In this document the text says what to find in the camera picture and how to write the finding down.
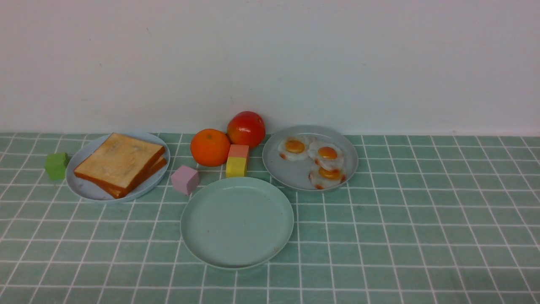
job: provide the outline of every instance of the yellow block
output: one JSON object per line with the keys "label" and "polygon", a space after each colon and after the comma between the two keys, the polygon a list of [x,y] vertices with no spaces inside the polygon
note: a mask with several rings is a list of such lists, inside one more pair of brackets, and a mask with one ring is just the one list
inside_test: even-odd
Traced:
{"label": "yellow block", "polygon": [[226,177],[246,176],[247,158],[244,157],[229,157],[227,158],[227,168],[225,169]]}

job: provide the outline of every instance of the stacked blocks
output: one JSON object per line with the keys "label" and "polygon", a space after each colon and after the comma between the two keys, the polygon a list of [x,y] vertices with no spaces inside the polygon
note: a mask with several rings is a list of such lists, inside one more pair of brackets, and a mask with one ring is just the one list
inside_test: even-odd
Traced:
{"label": "stacked blocks", "polygon": [[249,146],[231,144],[229,157],[227,158],[226,177],[246,176]]}
{"label": "stacked blocks", "polygon": [[188,166],[180,166],[171,175],[171,181],[176,191],[189,195],[199,185],[199,173]]}
{"label": "stacked blocks", "polygon": [[68,163],[69,158],[66,152],[49,154],[45,160],[45,171],[51,180],[63,180],[66,177]]}

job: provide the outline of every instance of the gray plate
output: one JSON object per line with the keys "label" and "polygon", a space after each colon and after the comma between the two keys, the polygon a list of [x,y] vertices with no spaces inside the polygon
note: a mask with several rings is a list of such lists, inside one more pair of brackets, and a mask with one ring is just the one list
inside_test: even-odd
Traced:
{"label": "gray plate", "polygon": [[75,155],[71,158],[69,164],[66,168],[66,182],[67,186],[75,193],[76,195],[86,199],[87,201],[91,202],[100,202],[100,203],[122,203],[134,200],[144,194],[146,194],[148,191],[152,190],[160,181],[163,179],[163,176],[165,176],[165,172],[167,171],[167,167],[170,164],[171,159],[171,153],[167,147],[167,144],[162,141],[160,138],[158,138],[155,135],[148,134],[148,133],[119,133],[126,136],[131,136],[133,138],[137,138],[143,141],[160,144],[163,147],[165,147],[165,153],[163,153],[163,158],[167,161],[167,165],[161,168],[159,171],[157,171],[154,175],[152,175],[150,178],[148,178],[146,181],[144,181],[142,184],[140,184],[135,190],[131,191],[128,195],[122,197],[121,199],[114,199],[109,193],[105,192],[101,188],[99,188],[96,184],[80,179],[75,176],[73,173],[73,170],[82,163],[88,156],[90,156],[94,151],[99,148],[102,143],[105,142],[107,138],[109,138],[109,135],[102,136],[89,144],[82,147],[81,150],[77,151]]}
{"label": "gray plate", "polygon": [[305,161],[291,162],[282,159],[279,156],[278,145],[288,136],[307,135],[314,136],[325,142],[338,146],[343,151],[345,158],[345,171],[347,182],[356,172],[358,167],[358,154],[353,144],[338,132],[320,127],[318,125],[297,125],[275,133],[266,142],[262,150],[262,161],[270,175],[283,185],[300,191],[328,191],[343,185],[337,185],[332,188],[318,190],[311,185],[308,179],[309,170],[313,160],[308,158]]}

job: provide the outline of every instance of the green plate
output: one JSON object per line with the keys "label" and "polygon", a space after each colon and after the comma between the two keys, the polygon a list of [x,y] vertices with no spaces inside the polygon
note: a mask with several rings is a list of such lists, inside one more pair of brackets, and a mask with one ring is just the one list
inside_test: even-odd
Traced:
{"label": "green plate", "polygon": [[263,180],[233,177],[191,198],[180,233],[199,260],[238,270],[270,260],[283,249],[293,226],[293,208],[283,192]]}

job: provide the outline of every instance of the toast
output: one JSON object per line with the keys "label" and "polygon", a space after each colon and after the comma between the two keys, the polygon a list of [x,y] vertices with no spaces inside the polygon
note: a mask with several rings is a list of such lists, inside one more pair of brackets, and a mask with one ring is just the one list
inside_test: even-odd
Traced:
{"label": "toast", "polygon": [[[145,182],[147,179],[149,179],[152,175],[154,175],[157,171],[159,171],[161,168],[167,165],[167,160],[163,157],[160,157],[155,164],[142,176],[140,183],[137,183],[135,188],[137,188],[140,184]],[[109,193],[114,199],[120,199],[128,194],[128,192],[124,191],[118,191],[111,189],[107,186],[102,186],[99,183],[96,184],[101,189],[103,189],[105,192]]]}
{"label": "toast", "polygon": [[107,189],[129,193],[165,152],[165,147],[113,133],[73,173]]}

